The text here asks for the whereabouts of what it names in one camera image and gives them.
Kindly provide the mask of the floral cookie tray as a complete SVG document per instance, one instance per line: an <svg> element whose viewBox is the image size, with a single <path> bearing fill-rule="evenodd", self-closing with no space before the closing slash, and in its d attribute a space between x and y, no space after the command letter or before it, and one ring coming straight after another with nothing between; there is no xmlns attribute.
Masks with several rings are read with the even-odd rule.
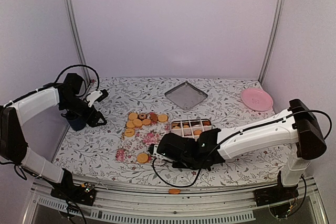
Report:
<svg viewBox="0 0 336 224"><path fill-rule="evenodd" d="M140 153L147 153L149 161L145 164L148 164L152 159L148 146L159 144L163 135L170 131L167 114L149 112L146 113L147 119L140 120L140 113L146 112L130 112L127 116L115 155L115 160L119 163L140 164L137 162L137 156Z"/></svg>

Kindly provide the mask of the dotted tan sandwich cookie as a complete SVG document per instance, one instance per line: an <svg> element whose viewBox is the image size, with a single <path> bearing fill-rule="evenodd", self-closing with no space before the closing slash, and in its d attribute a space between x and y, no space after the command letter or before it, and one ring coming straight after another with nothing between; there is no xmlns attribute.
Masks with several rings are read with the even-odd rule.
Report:
<svg viewBox="0 0 336 224"><path fill-rule="evenodd" d="M149 161L149 156L147 153L140 153L136 158L137 162L140 164L145 164Z"/></svg>

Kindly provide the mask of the pink divided cookie tin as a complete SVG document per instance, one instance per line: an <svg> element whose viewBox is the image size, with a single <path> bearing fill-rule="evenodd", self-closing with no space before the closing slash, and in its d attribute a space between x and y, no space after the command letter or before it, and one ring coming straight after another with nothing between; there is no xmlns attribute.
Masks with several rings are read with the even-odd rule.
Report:
<svg viewBox="0 0 336 224"><path fill-rule="evenodd" d="M209 131L213 125L209 119L194 119L173 121L171 132L181 137L188 137L197 140L201 133Z"/></svg>

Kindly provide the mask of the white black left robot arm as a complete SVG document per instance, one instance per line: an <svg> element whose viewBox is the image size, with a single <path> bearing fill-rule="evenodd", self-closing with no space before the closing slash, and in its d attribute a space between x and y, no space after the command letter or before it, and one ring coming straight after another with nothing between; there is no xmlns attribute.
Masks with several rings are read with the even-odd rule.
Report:
<svg viewBox="0 0 336 224"><path fill-rule="evenodd" d="M106 89L97 81L95 90L81 94L84 79L69 66L61 71L66 77L43 85L1 106L1 157L5 164L41 179L53 189L51 195L73 204L92 206L96 190L90 183L77 185L73 174L50 161L47 144L56 147L60 129L55 112L58 109L74 130L86 126L106 125L107 120L94 104L108 96Z"/></svg>

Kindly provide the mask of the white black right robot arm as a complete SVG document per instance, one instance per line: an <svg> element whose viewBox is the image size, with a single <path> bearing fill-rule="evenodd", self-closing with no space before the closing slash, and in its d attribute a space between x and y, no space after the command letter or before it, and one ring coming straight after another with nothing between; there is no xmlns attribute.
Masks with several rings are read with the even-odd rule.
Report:
<svg viewBox="0 0 336 224"><path fill-rule="evenodd" d="M327 150L325 140L329 134L321 132L316 114L328 117L325 112L310 110L301 100L293 99L289 108L270 118L237 128L204 131L196 140L167 133L148 151L154 160L170 162L174 168L201 172L247 152L290 144L291 153L278 172L277 184L254 191L257 206L275 204L298 197L301 175L311 160Z"/></svg>

